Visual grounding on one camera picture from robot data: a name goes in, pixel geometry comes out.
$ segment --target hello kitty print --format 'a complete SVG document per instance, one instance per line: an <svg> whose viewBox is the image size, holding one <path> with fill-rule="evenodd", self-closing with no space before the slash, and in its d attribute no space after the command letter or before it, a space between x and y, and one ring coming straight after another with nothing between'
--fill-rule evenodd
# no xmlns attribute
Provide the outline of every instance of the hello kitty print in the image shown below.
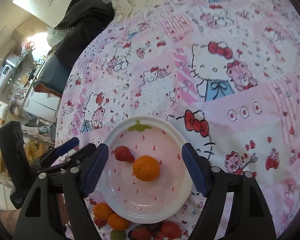
<svg viewBox="0 0 300 240"><path fill-rule="evenodd" d="M76 136L80 147L99 145L112 127L140 114L170 122L211 165L251 171L279 236L300 208L300 17L293 6L166 0L112 22L72 69L56 144ZM89 211L100 201L96 190L86 201ZM193 188L170 218L181 239L190 236L204 202ZM228 216L231 203L228 196ZM226 215L221 222L217 238ZM98 230L109 239L108 226Z"/></svg>

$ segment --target plastic bag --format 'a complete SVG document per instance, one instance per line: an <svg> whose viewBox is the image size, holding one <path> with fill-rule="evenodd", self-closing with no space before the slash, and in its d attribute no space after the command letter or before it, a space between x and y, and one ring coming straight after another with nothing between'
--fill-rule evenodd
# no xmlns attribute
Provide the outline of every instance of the plastic bag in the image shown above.
<svg viewBox="0 0 300 240"><path fill-rule="evenodd" d="M50 47L57 45L62 41L69 33L69 29L66 30L55 30L52 27L47 27L47 41Z"/></svg>

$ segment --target blue gripper pad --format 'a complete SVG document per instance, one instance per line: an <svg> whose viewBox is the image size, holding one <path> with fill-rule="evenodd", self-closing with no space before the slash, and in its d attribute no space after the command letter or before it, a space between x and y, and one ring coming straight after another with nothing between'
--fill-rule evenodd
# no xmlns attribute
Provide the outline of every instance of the blue gripper pad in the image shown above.
<svg viewBox="0 0 300 240"><path fill-rule="evenodd" d="M62 156L78 145L79 145L79 139L77 137L73 137L69 141L65 142L63 145L55 148L54 155Z"/></svg>
<svg viewBox="0 0 300 240"><path fill-rule="evenodd" d="M86 198L90 193L94 192L97 183L101 177L104 167L108 161L109 149L104 143L101 143L95 153L85 158L80 166L81 174L81 192Z"/></svg>
<svg viewBox="0 0 300 240"><path fill-rule="evenodd" d="M211 165L205 157L199 156L190 143L182 146L182 159L196 190L207 197L212 189Z"/></svg>

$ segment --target metal screw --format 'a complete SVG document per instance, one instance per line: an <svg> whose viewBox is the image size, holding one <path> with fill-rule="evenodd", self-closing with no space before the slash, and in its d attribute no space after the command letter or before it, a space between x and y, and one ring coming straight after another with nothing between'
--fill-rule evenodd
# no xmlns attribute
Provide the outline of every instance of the metal screw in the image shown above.
<svg viewBox="0 0 300 240"><path fill-rule="evenodd" d="M40 173L39 174L39 179L44 179L47 176L47 173Z"/></svg>
<svg viewBox="0 0 300 240"><path fill-rule="evenodd" d="M244 173L244 175L247 177L247 178L252 178L252 173L250 171L246 171Z"/></svg>
<svg viewBox="0 0 300 240"><path fill-rule="evenodd" d="M220 171L220 168L218 166L212 166L211 170L215 173L218 173Z"/></svg>
<svg viewBox="0 0 300 240"><path fill-rule="evenodd" d="M70 170L71 173L77 173L78 171L79 171L78 167L72 167Z"/></svg>

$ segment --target orange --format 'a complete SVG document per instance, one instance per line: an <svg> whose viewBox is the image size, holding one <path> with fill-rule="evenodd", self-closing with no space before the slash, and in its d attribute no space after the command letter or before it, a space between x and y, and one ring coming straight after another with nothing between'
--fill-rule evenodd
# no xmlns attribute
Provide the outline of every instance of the orange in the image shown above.
<svg viewBox="0 0 300 240"><path fill-rule="evenodd" d="M133 163L133 173L137 179L149 182L159 177L159 163L155 158L143 155Z"/></svg>
<svg viewBox="0 0 300 240"><path fill-rule="evenodd" d="M108 206L107 203L98 203L93 207L93 214L100 220L108 220L109 216L114 211Z"/></svg>
<svg viewBox="0 0 300 240"><path fill-rule="evenodd" d="M108 224L113 230L124 231L128 229L131 222L114 213L108 218Z"/></svg>

